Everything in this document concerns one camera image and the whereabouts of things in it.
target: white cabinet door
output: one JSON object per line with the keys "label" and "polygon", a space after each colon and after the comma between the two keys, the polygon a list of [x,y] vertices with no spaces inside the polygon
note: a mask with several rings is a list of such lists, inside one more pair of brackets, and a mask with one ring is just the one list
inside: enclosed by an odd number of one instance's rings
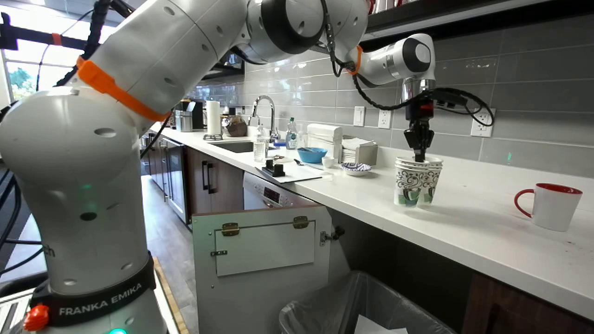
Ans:
{"label": "white cabinet door", "polygon": [[332,233],[323,207],[195,216],[200,333],[278,334],[282,307],[349,272]]}

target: faucet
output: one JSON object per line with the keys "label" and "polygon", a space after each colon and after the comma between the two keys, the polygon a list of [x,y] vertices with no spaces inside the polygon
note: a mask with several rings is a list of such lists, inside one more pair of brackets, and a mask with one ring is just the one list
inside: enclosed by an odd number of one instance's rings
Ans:
{"label": "faucet", "polygon": [[252,120],[256,118],[258,107],[261,101],[267,101],[271,105],[271,133],[269,133],[269,142],[274,142],[278,138],[278,134],[274,133],[274,103],[271,97],[267,95],[260,95],[254,103],[254,110],[252,110]]}

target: floor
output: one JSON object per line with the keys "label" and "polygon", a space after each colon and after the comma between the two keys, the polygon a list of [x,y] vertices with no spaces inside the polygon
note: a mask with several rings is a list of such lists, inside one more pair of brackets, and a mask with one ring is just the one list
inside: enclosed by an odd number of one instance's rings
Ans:
{"label": "floor", "polygon": [[[172,214],[163,201],[161,192],[143,177],[146,242],[152,257],[163,268],[167,285],[172,290],[180,314],[191,334],[198,333],[195,274],[193,274],[193,242],[191,233]],[[20,235],[20,240],[39,240],[35,223],[29,220]],[[33,255],[37,246],[18,246],[9,259],[9,266]],[[44,272],[42,257],[37,257],[27,266],[0,277],[0,285]]]}

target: patterned paper cup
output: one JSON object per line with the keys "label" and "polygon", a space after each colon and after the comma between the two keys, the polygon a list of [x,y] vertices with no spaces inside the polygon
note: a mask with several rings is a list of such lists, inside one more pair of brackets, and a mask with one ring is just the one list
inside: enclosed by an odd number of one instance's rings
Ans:
{"label": "patterned paper cup", "polygon": [[434,199],[443,162],[427,158],[417,164],[414,160],[395,162],[393,205],[399,207],[427,207]]}

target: cabinet handle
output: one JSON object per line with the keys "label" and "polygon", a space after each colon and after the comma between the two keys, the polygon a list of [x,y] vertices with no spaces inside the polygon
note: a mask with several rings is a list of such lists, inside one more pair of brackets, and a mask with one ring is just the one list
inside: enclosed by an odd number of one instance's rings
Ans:
{"label": "cabinet handle", "polygon": [[208,175],[208,194],[217,194],[217,190],[215,188],[211,188],[211,184],[209,184],[209,177],[211,177],[211,170],[213,170],[215,166],[213,164],[208,164],[208,171],[206,171],[206,175]]}
{"label": "cabinet handle", "polygon": [[202,190],[208,192],[209,190],[209,179],[208,179],[208,162],[202,162]]}

